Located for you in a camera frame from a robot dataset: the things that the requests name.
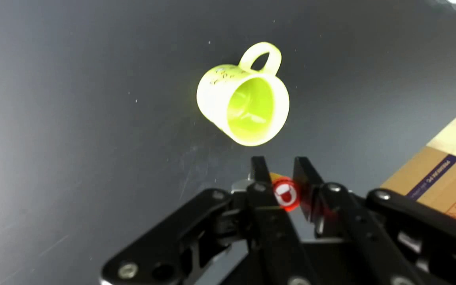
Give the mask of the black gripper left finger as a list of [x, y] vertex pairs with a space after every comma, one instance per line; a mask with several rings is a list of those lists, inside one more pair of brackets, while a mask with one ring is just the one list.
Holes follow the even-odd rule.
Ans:
[[101, 285], [193, 285], [232, 245], [246, 256], [221, 285], [318, 285], [288, 214], [277, 205], [261, 157], [243, 192], [205, 189], [109, 259]]

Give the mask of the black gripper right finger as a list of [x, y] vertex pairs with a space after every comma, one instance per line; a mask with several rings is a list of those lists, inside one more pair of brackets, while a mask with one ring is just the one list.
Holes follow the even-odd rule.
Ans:
[[357, 197], [297, 157], [292, 181], [313, 226], [318, 285], [456, 285], [456, 219], [387, 189]]

